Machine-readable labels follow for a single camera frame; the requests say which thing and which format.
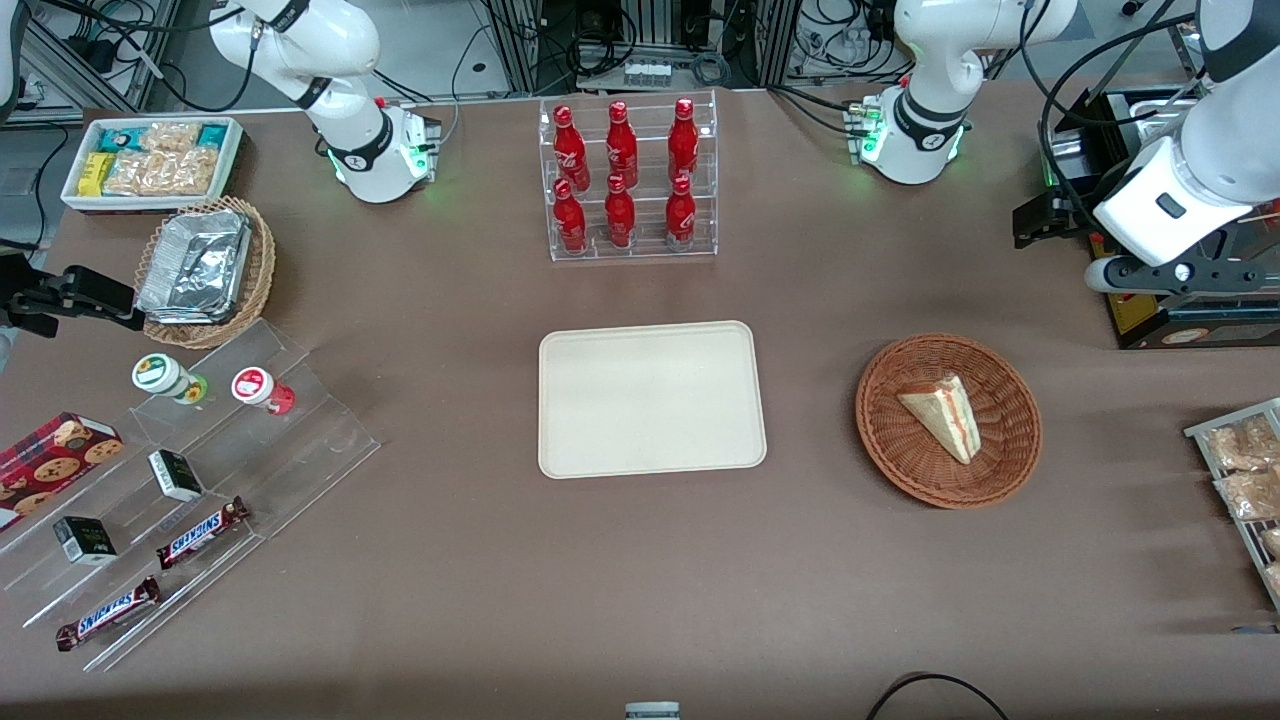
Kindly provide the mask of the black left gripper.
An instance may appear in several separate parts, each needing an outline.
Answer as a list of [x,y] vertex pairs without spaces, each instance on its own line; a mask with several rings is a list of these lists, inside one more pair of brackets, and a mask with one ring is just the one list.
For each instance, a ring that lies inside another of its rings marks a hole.
[[1023,250],[1050,237],[1087,238],[1098,227],[1074,186],[1050,186],[1048,199],[1032,199],[1012,210],[1014,247]]

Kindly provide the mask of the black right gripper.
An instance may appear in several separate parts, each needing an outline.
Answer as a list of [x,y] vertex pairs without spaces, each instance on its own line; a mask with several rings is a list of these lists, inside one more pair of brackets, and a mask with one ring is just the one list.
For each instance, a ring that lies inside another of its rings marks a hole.
[[59,283],[1,286],[3,329],[55,338],[59,320],[50,313],[61,307],[67,316],[102,319],[128,331],[142,331],[146,318],[134,305],[134,291],[87,266],[68,266]]

